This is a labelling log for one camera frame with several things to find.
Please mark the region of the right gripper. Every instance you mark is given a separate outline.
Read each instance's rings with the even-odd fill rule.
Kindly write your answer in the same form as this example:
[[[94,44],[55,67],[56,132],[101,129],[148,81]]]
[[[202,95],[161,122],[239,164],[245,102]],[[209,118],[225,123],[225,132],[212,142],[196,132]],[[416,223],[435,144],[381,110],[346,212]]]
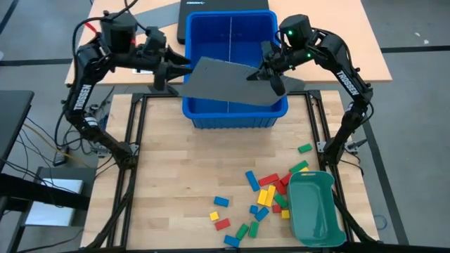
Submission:
[[[284,96],[286,93],[282,74],[291,70],[293,65],[289,63],[289,58],[282,53],[282,48],[272,41],[263,41],[262,47],[262,64],[260,68],[249,75],[248,81],[269,81],[271,88],[277,96]]]

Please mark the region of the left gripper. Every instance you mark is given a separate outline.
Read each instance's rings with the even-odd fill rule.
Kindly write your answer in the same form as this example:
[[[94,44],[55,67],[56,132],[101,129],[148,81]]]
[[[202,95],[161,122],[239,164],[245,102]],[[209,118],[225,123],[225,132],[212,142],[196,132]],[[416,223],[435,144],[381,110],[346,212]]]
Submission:
[[[188,58],[175,52],[170,45],[166,48],[167,38],[164,32],[150,26],[145,29],[145,34],[146,42],[138,45],[140,63],[136,69],[153,71],[153,87],[157,91],[163,91],[168,81],[192,73],[192,68],[182,66],[191,63]],[[165,61],[171,61],[175,65],[168,65]]]

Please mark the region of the short grey slotted divider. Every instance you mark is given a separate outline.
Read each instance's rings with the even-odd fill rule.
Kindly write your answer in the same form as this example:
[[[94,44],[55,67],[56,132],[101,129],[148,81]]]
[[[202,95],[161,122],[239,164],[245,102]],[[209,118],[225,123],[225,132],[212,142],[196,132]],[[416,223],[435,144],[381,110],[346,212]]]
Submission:
[[[197,62],[179,94],[187,98],[201,98],[249,105],[270,106],[291,91],[304,90],[299,79],[277,76],[281,94],[276,94],[269,80],[247,80],[257,69],[248,65],[202,57]]]

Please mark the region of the large blue plastic bin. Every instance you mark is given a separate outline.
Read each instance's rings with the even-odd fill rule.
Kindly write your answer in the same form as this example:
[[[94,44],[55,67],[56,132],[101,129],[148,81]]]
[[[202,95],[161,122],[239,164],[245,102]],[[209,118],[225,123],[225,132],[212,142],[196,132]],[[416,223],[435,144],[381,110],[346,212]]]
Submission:
[[[231,62],[259,67],[261,43],[274,41],[276,14],[270,10],[194,12],[186,19],[185,55],[195,67],[201,57],[228,61],[229,22],[232,22]],[[267,128],[288,111],[286,98],[271,106],[187,98],[182,110],[198,129]]]

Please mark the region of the long grey slotted divider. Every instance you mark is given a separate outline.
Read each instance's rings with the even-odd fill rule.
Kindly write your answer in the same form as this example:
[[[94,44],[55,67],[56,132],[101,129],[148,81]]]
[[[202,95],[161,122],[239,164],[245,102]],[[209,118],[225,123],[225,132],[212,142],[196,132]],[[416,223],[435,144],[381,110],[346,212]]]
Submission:
[[[228,52],[228,61],[229,63],[231,63],[231,42],[232,42],[232,22],[233,22],[233,18],[230,17],[230,22],[229,22],[229,52]],[[230,102],[227,102],[227,106],[226,106],[226,112],[229,113],[229,104]]]

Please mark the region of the small green plastic basket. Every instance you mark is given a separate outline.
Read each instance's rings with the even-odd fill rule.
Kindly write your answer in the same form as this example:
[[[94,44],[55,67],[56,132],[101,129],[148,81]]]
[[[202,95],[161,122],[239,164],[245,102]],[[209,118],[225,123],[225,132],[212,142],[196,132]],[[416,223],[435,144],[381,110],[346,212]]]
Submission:
[[[295,172],[288,183],[291,231],[306,247],[338,247],[340,229],[333,198],[333,176],[325,171]]]

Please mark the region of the grey flat panel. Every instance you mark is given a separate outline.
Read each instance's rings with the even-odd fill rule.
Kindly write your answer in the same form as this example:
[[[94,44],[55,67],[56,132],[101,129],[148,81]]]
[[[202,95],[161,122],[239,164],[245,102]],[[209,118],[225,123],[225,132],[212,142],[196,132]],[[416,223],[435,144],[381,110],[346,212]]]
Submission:
[[[134,17],[144,27],[156,26],[162,28],[178,23],[179,9],[180,2],[144,11],[135,14]]]

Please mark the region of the long green wooden block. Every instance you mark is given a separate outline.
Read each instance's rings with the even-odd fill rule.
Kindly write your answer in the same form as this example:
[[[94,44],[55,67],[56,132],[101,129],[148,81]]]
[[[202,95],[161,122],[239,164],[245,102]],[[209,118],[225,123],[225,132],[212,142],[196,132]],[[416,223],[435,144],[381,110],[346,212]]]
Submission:
[[[289,172],[295,173],[295,172],[301,171],[304,168],[307,168],[308,166],[309,166],[309,163],[306,160],[303,160],[299,164],[296,164],[294,167],[291,167],[289,169]]]

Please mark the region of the long red wooden block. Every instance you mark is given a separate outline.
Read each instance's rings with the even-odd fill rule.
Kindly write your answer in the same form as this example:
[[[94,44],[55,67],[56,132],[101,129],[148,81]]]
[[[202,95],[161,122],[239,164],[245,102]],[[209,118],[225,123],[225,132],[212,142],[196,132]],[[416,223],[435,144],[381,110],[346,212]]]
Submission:
[[[266,176],[266,177],[258,180],[258,183],[260,186],[266,186],[266,185],[269,185],[270,183],[274,183],[275,181],[278,181],[278,180],[279,180],[278,174],[271,174],[269,176]]]

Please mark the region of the long blue wooden block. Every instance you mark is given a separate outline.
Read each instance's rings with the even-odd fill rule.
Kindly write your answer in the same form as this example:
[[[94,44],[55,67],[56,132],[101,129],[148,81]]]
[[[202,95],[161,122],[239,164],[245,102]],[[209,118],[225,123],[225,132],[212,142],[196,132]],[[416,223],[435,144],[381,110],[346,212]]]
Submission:
[[[249,184],[250,184],[252,190],[253,190],[254,192],[257,192],[257,191],[260,189],[260,187],[259,187],[259,184],[258,184],[258,182],[257,182],[257,179],[256,179],[256,177],[255,177],[253,171],[247,171],[247,172],[245,173],[245,176],[246,176],[246,178],[247,178],[247,180],[248,180],[248,182],[249,182]]]

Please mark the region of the long yellow wooden block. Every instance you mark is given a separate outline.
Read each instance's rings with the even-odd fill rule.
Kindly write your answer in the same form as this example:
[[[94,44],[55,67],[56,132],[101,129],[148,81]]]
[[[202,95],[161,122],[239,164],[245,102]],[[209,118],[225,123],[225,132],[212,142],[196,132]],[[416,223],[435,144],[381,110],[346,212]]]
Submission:
[[[272,202],[274,200],[275,192],[276,192],[276,187],[273,186],[273,185],[270,185],[268,187],[266,199],[265,199],[265,202],[264,202],[265,206],[267,206],[267,207],[271,207],[272,206]]]

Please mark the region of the black power adapter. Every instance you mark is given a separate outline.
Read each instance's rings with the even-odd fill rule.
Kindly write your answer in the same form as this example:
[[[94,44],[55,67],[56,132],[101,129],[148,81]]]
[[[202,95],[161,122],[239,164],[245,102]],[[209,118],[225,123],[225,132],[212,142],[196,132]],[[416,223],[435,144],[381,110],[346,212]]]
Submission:
[[[66,164],[68,157],[65,156],[69,153],[69,147],[67,145],[57,148],[55,155],[53,157],[53,166],[58,167],[60,165]]]

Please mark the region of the grey metal plate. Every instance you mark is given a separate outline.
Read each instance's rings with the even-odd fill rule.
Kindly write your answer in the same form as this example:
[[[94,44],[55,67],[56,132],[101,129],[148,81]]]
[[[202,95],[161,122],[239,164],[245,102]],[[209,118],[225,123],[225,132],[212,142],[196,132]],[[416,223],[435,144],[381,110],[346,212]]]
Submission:
[[[68,167],[68,168],[49,168],[49,167],[39,167],[37,174],[42,178],[49,178],[50,173],[52,173],[53,180],[56,179],[73,179],[83,181],[83,187],[81,195],[88,198],[91,197],[94,177],[96,175],[95,169],[87,167]],[[73,220],[70,226],[84,226],[86,222],[87,210],[76,209],[74,213]]]

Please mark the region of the black side desk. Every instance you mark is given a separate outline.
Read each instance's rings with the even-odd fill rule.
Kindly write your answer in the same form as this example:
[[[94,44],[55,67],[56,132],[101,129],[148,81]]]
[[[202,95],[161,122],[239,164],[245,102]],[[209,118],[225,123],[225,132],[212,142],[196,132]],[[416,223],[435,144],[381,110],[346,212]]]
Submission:
[[[33,91],[0,90],[0,172],[31,108]]]

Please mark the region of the black desk crossbar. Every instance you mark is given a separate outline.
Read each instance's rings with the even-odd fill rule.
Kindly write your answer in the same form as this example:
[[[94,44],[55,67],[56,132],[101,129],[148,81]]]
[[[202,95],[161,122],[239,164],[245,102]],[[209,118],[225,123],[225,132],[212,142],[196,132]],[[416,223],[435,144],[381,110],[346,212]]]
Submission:
[[[33,201],[87,210],[90,198],[8,174],[0,174],[0,212],[10,210],[23,212]]]

